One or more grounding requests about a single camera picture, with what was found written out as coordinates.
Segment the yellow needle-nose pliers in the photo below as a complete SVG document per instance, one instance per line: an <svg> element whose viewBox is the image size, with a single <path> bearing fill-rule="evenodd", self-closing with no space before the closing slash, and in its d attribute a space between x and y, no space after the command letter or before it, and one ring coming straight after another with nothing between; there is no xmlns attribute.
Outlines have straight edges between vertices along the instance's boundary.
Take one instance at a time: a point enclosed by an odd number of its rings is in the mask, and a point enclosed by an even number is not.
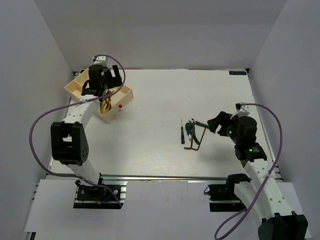
<svg viewBox="0 0 320 240"><path fill-rule="evenodd" d="M112 102L110 98L106 98L101 106L100 106L100 113L106 114L112 108Z"/></svg>

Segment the long brown hex key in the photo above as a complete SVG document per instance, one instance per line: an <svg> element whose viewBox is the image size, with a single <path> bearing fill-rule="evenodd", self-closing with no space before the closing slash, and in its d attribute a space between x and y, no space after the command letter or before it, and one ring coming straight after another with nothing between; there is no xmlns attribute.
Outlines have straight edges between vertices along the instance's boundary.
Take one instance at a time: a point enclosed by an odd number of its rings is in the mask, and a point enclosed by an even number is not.
<svg viewBox="0 0 320 240"><path fill-rule="evenodd" d="M189 141L190 141L190 146L189 147L184 147L185 150L193 150L193 143L194 143L194 131L195 131L195 122L191 121L188 123L192 123L193 124L193 128L192 128L192 134L187 134L189 137Z"/></svg>

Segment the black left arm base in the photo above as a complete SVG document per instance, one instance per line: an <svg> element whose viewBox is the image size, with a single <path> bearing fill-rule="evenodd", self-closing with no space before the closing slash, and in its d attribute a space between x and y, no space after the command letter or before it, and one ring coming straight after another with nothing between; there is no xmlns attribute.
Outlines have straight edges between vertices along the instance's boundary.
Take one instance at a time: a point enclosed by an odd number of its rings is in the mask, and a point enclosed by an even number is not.
<svg viewBox="0 0 320 240"><path fill-rule="evenodd" d="M75 182L76 192L74 197L74 209L102 209L102 210L120 210L122 206L119 205L115 196L123 205L126 192L127 182L125 181L103 181L111 191L106 188L98 188L92 185L83 185L80 180Z"/></svg>

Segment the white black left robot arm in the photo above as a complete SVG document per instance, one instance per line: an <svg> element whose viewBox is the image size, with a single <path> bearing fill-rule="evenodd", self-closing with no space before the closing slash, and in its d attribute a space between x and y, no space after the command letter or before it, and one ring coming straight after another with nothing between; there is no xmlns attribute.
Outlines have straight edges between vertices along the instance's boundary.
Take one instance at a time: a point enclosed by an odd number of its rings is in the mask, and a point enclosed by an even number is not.
<svg viewBox="0 0 320 240"><path fill-rule="evenodd" d="M106 187L99 183L101 175L88 160L89 144L85 127L106 99L107 90L118 88L123 83L118 66L113 65L112 69L102 64L89 66L79 105L62 121L54 122L50 127L53 159L67 166L83 181L91 182L88 193L96 200L105 196Z"/></svg>

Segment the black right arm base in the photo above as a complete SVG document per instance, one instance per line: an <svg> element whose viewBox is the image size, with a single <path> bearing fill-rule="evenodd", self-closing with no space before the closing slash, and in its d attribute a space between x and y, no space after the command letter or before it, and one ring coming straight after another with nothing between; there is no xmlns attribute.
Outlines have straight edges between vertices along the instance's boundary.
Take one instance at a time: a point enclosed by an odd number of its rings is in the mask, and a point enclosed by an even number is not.
<svg viewBox="0 0 320 240"><path fill-rule="evenodd" d="M209 184L203 191L209 196L209 210L211 213L240 212L246 207L235 195L235 185L241 182L251 182L244 173L231 174L224 184Z"/></svg>

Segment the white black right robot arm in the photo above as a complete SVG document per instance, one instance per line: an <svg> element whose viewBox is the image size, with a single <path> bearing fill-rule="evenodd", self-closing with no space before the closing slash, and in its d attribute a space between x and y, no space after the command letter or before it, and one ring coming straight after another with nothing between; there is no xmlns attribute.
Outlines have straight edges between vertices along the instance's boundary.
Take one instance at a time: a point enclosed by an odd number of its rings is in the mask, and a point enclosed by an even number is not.
<svg viewBox="0 0 320 240"><path fill-rule="evenodd" d="M226 195L240 199L245 205L244 216L253 213L260 223L260 240L303 240L308 221L297 214L285 199L273 177L263 148L256 141L257 122L240 112L232 115L221 111L207 122L209 130L234 142L236 158L245 170L227 178Z"/></svg>

